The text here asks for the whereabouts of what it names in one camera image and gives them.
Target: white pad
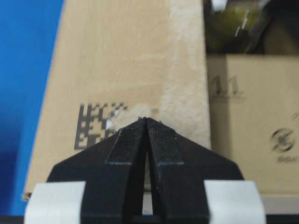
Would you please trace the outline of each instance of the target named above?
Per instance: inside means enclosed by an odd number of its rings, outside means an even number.
[[[224,11],[228,0],[212,0],[212,10],[214,12]]]
[[[205,180],[210,224],[266,224],[253,181]]]
[[[80,224],[85,182],[39,183],[25,212],[25,224]]]

